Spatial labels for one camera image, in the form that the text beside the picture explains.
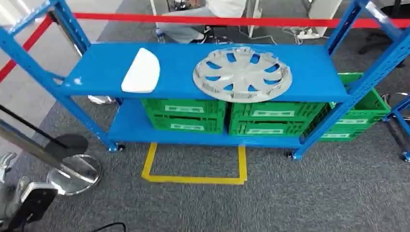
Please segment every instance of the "gray pants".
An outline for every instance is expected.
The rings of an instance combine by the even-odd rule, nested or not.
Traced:
[[[173,16],[215,16],[206,6],[186,11],[175,11],[164,15]],[[187,44],[192,40],[196,40],[200,36],[200,32],[192,27],[197,24],[181,24],[181,23],[157,23],[157,27],[162,30],[171,39],[178,43]]]

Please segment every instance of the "shelf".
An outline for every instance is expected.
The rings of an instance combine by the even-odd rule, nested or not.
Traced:
[[[198,132],[156,130],[145,114],[139,100],[125,100],[108,132],[108,138],[121,142],[157,142],[161,144],[195,144],[226,146],[262,146],[298,148],[298,137],[246,137]]]
[[[235,46],[249,46],[255,50],[272,52],[291,68],[293,83],[289,90],[275,98],[275,101],[342,102],[349,97],[323,46],[261,44],[235,44]],[[160,61],[161,73],[158,85],[150,94],[123,92],[122,80],[141,47],[154,53]],[[213,50],[227,47],[232,45],[96,43],[91,45],[79,60],[60,86],[60,90],[66,95],[211,99],[194,84],[193,69]]]

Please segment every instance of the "yellow floor tape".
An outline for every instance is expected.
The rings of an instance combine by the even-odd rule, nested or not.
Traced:
[[[215,184],[215,185],[243,185],[248,180],[246,150],[244,146],[238,147],[239,177],[195,177],[195,176],[171,176],[171,175],[151,175],[152,163],[154,162],[157,144],[151,143],[146,156],[142,177],[150,182],[172,182],[182,184]]]

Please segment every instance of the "silver wheel cover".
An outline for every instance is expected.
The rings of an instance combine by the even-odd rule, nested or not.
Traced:
[[[196,86],[211,97],[227,102],[263,102],[292,84],[291,70],[270,52],[250,47],[215,50],[193,72]]]

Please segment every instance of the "red barrier tape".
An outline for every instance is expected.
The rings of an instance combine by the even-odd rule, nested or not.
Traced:
[[[52,22],[53,20],[47,15],[37,29],[31,34],[29,39],[27,39],[27,41],[23,44],[24,50],[29,51]],[[7,62],[7,64],[0,70],[0,82],[12,71],[15,66],[16,63],[12,59]]]
[[[329,27],[335,28],[340,19],[310,19],[310,18],[218,18],[197,16],[168,16],[146,14],[105,14],[105,13],[74,13],[78,19],[114,20],[126,22],[164,22],[190,23],[208,25],[265,27]],[[393,23],[400,28],[410,26],[409,19],[393,19]],[[355,28],[379,28],[379,24],[371,18],[359,18],[354,23]]]

